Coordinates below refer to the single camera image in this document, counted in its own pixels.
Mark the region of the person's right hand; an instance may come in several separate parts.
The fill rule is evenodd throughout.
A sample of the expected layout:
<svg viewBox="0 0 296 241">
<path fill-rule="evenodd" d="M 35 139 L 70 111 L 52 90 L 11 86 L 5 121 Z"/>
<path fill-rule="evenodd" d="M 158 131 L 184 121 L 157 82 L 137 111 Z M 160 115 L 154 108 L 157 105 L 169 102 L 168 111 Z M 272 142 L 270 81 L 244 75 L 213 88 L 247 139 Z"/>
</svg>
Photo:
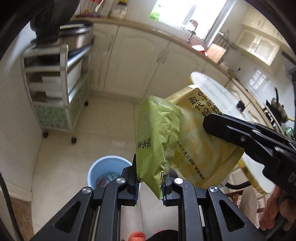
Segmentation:
<svg viewBox="0 0 296 241">
<path fill-rule="evenodd" d="M 283 225 L 284 231 L 289 231 L 295 222 L 295 200 L 285 199 L 281 204 L 278 204 L 278 200 L 282 190 L 280 187 L 275 186 L 272 195 L 269 197 L 266 203 L 266 207 L 263 210 L 263 214 L 259 220 L 261 230 L 272 229 L 275 224 L 275 217 L 280 212 L 281 216 L 287 219 Z"/>
</svg>

